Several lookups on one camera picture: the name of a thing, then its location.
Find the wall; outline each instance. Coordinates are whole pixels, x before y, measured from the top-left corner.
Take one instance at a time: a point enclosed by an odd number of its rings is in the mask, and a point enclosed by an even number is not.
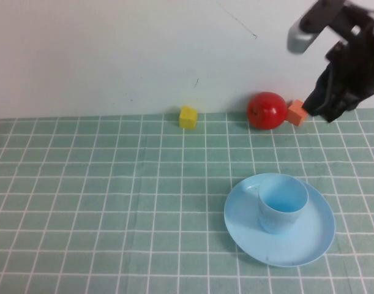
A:
[[[324,31],[304,55],[286,51],[313,2],[0,0],[0,118],[242,110],[257,91],[305,99],[338,40]]]

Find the saucer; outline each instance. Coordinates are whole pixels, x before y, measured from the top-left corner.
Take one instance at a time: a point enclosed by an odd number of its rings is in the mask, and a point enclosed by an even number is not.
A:
[[[237,245],[253,258],[273,266],[291,267],[313,262],[329,248],[335,236],[335,219],[328,202],[303,182],[309,201],[296,223],[273,235],[258,223],[258,187],[269,173],[238,183],[225,203],[226,227]]]

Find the light blue cup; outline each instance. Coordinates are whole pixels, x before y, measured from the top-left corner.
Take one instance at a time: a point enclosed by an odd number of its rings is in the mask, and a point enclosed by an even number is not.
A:
[[[259,186],[259,223],[271,234],[287,231],[308,203],[308,190],[296,178],[274,174]]]

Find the toy block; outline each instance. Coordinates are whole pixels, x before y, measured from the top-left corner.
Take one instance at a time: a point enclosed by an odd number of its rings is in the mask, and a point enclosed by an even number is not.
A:
[[[181,107],[180,113],[180,127],[185,129],[193,130],[196,126],[196,121],[198,119],[198,112],[196,109],[183,106]]]
[[[308,113],[302,108],[303,104],[303,101],[295,100],[287,109],[286,120],[289,123],[299,127],[308,117]]]

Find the plate rim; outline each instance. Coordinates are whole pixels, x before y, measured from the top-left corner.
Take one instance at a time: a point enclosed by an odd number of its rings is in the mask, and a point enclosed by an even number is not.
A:
[[[259,174],[256,174],[256,175],[253,175],[253,176],[249,176],[248,178],[243,179],[242,181],[240,181],[239,183],[237,183],[237,184],[236,184],[236,185],[235,185],[235,186],[230,190],[228,196],[226,197],[225,205],[224,205],[224,207],[223,207],[223,218],[224,218],[224,221],[225,221],[226,229],[228,230],[229,235],[231,236],[231,238],[233,239],[233,241],[236,243],[236,245],[237,245],[238,247],[240,247],[242,250],[243,250],[243,248],[242,248],[240,245],[238,245],[238,243],[237,243],[236,240],[233,238],[233,235],[231,234],[231,232],[230,232],[230,230],[229,230],[228,223],[227,223],[227,221],[226,221],[226,213],[225,213],[225,211],[226,211],[226,206],[227,206],[227,203],[228,203],[228,199],[229,199],[230,194],[232,193],[232,191],[235,190],[235,188],[238,187],[238,185],[241,185],[242,182],[244,182],[244,181],[246,181],[246,180],[248,180],[248,179],[250,179],[250,178],[253,178],[253,177],[255,177],[255,176],[263,176],[263,175],[269,176],[269,175],[281,175],[281,174],[278,174],[278,173],[259,173]],[[256,257],[254,257],[254,256],[252,256],[252,255],[246,253],[246,251],[243,250],[247,255],[251,256],[253,259],[258,260],[258,261],[261,262],[261,263],[264,263],[264,264],[267,264],[267,265],[271,265],[271,266],[276,266],[276,267],[279,267],[279,268],[294,268],[294,267],[296,267],[296,266],[308,265],[309,263],[312,263],[312,262],[318,260],[318,259],[319,259],[320,257],[322,257],[322,256],[323,256],[323,255],[328,251],[328,249],[332,246],[332,243],[334,242],[335,234],[336,234],[336,221],[335,221],[335,216],[334,216],[334,213],[333,213],[333,211],[332,211],[331,206],[329,205],[328,201],[324,198],[324,196],[323,196],[323,195],[322,195],[322,194],[321,194],[321,193],[320,193],[316,188],[314,188],[313,186],[311,186],[310,184],[308,184],[307,182],[305,182],[305,181],[303,181],[303,180],[301,180],[301,179],[298,179],[298,180],[299,180],[300,182],[302,182],[303,184],[306,184],[308,187],[312,188],[313,190],[315,190],[315,191],[318,193],[318,195],[320,196],[320,198],[321,198],[322,200],[324,200],[323,202],[325,202],[325,204],[327,204],[327,207],[329,208],[329,212],[330,212],[330,215],[332,216],[332,223],[333,223],[333,234],[332,234],[331,241],[329,242],[329,245],[327,246],[327,248],[324,250],[323,253],[321,253],[319,256],[317,256],[317,257],[314,258],[313,260],[310,260],[310,261],[305,262],[305,263],[294,264],[294,265],[278,265],[278,264],[275,264],[275,263],[270,263],[270,262],[267,262],[266,260],[260,260],[260,259],[258,259],[258,258],[256,258]]]

